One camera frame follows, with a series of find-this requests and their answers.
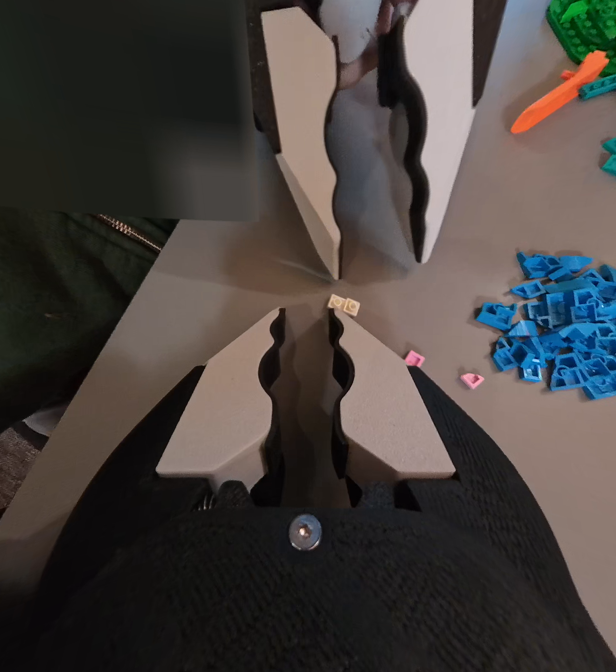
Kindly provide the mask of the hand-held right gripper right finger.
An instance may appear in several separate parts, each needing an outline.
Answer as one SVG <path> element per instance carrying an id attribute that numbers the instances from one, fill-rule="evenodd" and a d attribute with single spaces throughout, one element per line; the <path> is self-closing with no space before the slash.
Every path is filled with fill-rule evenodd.
<path id="1" fill-rule="evenodd" d="M 329 310 L 332 375 L 341 388 L 331 457 L 355 508 L 383 484 L 445 480 L 456 469 L 408 365 L 343 310 Z"/>

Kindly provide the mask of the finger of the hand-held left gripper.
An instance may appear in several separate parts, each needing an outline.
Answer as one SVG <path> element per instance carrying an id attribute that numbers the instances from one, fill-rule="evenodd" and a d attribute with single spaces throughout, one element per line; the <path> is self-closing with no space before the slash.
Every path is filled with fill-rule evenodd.
<path id="1" fill-rule="evenodd" d="M 276 161 L 318 256 L 339 280 L 337 174 L 325 136 L 337 90 L 336 45 L 299 7 L 262 12 L 261 25 L 280 142 Z"/>
<path id="2" fill-rule="evenodd" d="M 380 100 L 407 122 L 403 166 L 411 185 L 408 219 L 415 260 L 435 246 L 475 115 L 473 2 L 392 1 L 381 36 Z"/>

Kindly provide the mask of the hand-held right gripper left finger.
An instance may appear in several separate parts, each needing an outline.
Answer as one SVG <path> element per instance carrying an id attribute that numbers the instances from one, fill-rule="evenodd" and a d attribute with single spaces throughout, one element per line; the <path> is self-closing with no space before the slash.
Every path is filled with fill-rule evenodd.
<path id="1" fill-rule="evenodd" d="M 261 506 L 279 506 L 285 483 L 279 409 L 286 310 L 275 308 L 214 355 L 186 404 L 156 473 L 206 479 L 212 491 L 239 481 Z"/>

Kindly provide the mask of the orange lego blade piece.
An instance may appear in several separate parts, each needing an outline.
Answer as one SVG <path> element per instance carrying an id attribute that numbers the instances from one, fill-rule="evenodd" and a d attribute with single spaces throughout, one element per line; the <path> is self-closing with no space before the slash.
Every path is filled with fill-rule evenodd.
<path id="1" fill-rule="evenodd" d="M 563 83 L 529 105 L 515 120 L 510 131 L 518 134 L 530 130 L 538 123 L 555 113 L 564 105 L 579 96 L 584 85 L 598 79 L 600 73 L 609 63 L 606 52 L 595 50 L 582 60 L 576 71 L 564 71 L 561 75 Z"/>

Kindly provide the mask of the single teal lego plate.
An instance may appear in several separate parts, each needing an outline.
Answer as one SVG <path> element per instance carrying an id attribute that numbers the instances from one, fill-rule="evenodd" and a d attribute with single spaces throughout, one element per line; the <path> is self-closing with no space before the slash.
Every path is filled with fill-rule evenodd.
<path id="1" fill-rule="evenodd" d="M 583 85 L 579 88 L 578 95 L 581 100 L 589 100 L 613 91 L 616 91 L 616 74 Z"/>

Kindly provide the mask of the green lego build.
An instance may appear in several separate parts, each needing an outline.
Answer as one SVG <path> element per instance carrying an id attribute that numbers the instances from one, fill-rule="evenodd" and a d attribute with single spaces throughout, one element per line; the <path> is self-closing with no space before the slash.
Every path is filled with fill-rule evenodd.
<path id="1" fill-rule="evenodd" d="M 604 72 L 616 74 L 616 1 L 551 1 L 546 19 L 572 62 L 600 50 L 609 60 Z"/>

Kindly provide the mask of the pile of blue lego pieces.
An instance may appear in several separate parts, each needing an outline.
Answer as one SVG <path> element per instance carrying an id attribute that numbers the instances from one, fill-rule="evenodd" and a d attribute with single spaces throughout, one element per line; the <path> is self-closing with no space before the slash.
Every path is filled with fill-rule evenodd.
<path id="1" fill-rule="evenodd" d="M 581 255 L 519 251 L 516 259 L 524 281 L 510 294 L 522 303 L 485 302 L 475 315 L 499 333 L 496 369 L 552 392 L 616 397 L 616 268 L 591 267 Z"/>

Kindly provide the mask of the person's dark green jacket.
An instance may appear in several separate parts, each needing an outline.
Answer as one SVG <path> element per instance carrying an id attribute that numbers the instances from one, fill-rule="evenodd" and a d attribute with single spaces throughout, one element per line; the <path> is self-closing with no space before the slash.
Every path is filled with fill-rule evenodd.
<path id="1" fill-rule="evenodd" d="M 72 398 L 178 223 L 0 206 L 0 433 Z"/>

